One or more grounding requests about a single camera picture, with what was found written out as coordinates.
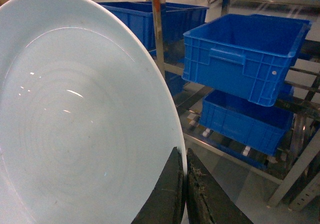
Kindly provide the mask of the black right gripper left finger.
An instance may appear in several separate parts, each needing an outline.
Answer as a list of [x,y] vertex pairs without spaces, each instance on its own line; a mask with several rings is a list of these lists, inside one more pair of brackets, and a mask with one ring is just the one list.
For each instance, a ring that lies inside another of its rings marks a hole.
[[182,155],[174,147],[133,224],[180,224],[185,208]]

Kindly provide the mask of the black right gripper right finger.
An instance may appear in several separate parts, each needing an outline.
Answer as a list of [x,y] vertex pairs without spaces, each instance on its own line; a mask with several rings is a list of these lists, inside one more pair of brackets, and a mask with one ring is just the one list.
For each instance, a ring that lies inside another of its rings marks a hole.
[[191,148],[187,149],[186,206],[190,224],[251,224]]

